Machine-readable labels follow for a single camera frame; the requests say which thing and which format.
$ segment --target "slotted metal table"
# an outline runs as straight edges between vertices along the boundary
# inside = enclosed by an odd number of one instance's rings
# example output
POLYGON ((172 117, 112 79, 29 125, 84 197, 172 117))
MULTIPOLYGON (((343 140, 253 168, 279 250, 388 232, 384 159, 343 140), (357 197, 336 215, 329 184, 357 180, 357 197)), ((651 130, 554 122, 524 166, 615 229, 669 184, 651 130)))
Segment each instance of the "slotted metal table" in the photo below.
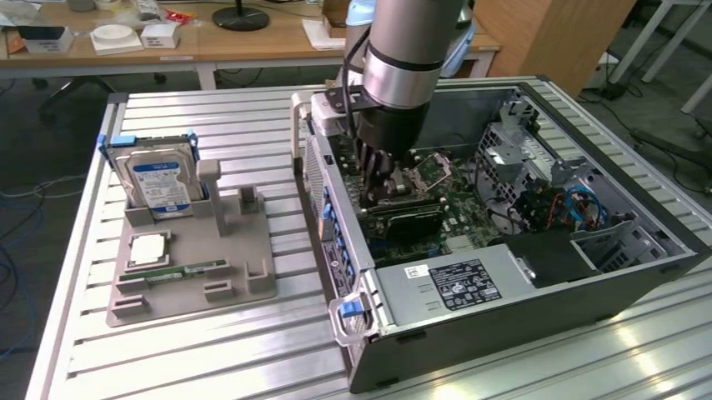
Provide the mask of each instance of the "slotted metal table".
MULTIPOLYGON (((526 79, 706 244, 709 214, 548 82, 526 79)), ((480 79, 443 82, 480 83, 480 79)), ((27 399, 699 398, 712 393, 712 267, 657 288, 614 318, 352 395, 289 169, 289 95, 320 86, 134 94, 105 109, 101 133, 198 136, 222 191, 265 197, 277 295, 267 301, 110 328, 109 280, 124 193, 98 153, 29 382, 27 399)), ((564 158, 556 128, 540 136, 564 158)))

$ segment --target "green circuit board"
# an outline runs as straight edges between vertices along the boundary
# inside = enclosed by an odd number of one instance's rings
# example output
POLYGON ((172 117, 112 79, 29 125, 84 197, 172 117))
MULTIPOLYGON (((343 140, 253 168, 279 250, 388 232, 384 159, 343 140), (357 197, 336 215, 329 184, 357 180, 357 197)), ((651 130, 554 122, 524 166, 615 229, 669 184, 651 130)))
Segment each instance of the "green circuit board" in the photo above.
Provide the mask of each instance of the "green circuit board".
MULTIPOLYGON (((339 150, 343 157, 339 168, 344 185, 351 203, 355 209, 359 209, 360 174, 348 150, 343 147, 339 150)), ((379 202, 379 206, 384 203, 385 206, 397 206, 397 209, 392 212, 372 212, 368 209, 359 217, 363 236, 377 267, 474 250, 486 247, 492 239, 502 236, 502 232, 488 217, 487 208, 468 185, 466 160, 440 156, 438 160, 447 161, 447 168, 443 168, 438 162, 434 162, 435 154, 436 152, 432 151, 416 152, 415 155, 422 161, 403 173, 415 183, 411 193, 379 202), (434 215, 434 213, 440 213, 442 216, 442 224, 434 234, 406 242, 388 240, 388 225, 392 224, 396 216, 407 219, 415 218, 414 216, 434 215)))

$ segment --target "wooden cabinet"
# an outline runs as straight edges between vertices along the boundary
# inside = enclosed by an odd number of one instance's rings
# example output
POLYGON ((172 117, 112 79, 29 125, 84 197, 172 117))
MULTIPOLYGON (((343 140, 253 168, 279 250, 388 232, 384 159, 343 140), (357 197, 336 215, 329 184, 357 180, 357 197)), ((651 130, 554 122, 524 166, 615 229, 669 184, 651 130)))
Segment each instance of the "wooden cabinet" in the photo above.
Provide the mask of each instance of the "wooden cabinet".
POLYGON ((490 77, 546 75, 574 96, 635 0, 476 0, 475 16, 502 44, 490 77))

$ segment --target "motherboard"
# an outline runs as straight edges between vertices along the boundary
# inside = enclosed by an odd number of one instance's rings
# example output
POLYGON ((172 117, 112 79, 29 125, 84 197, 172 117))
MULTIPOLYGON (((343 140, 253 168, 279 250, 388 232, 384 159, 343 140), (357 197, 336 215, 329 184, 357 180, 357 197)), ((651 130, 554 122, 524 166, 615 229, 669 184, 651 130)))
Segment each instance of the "motherboard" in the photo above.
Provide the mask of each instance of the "motherboard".
POLYGON ((349 146, 339 171, 377 268, 483 248, 508 234, 494 224, 471 183, 472 163, 444 149, 415 150, 401 165, 407 194, 361 207, 361 176, 349 146))

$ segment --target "power supply label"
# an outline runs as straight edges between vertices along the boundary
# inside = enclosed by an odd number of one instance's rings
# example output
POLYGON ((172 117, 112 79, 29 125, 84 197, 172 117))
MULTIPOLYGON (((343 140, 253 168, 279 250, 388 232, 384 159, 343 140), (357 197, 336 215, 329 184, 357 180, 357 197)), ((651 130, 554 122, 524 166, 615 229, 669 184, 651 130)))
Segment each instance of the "power supply label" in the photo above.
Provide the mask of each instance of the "power supply label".
POLYGON ((479 260, 431 268, 430 277, 450 311, 502 298, 479 260))

